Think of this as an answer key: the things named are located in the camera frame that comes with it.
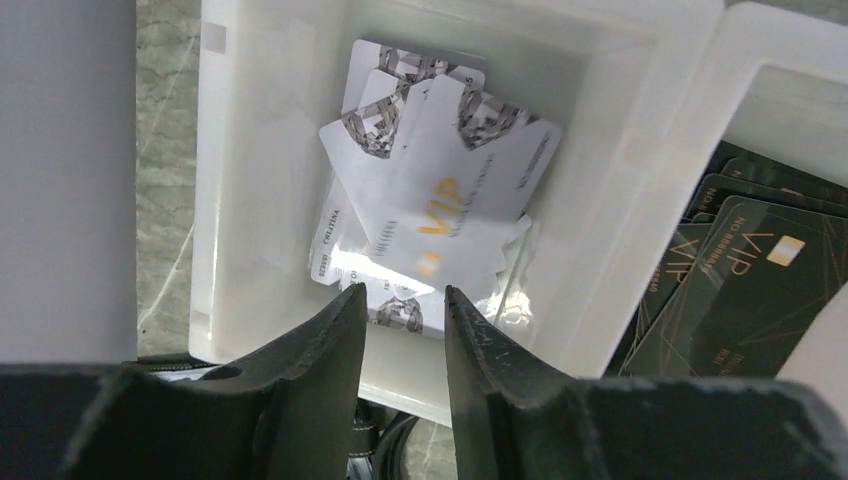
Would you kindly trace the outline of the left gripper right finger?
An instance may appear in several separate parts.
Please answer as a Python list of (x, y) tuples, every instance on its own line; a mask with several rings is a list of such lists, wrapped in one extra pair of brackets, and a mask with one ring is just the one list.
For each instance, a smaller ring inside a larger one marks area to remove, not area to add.
[(462, 479), (843, 479), (847, 433), (796, 383), (578, 379), (445, 290), (445, 352)]

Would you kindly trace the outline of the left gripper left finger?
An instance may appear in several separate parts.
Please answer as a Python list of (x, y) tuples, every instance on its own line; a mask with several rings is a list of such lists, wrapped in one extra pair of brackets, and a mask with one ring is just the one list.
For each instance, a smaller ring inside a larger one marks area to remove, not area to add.
[(135, 363), (1, 369), (5, 479), (341, 479), (366, 290), (197, 380)]

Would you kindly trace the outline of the white VIP credit card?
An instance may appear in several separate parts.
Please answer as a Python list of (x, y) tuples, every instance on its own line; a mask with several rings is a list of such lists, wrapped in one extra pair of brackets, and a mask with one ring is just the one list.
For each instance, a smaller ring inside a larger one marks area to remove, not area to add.
[(382, 194), (370, 259), (434, 288), (488, 290), (561, 136), (554, 122), (437, 76)]

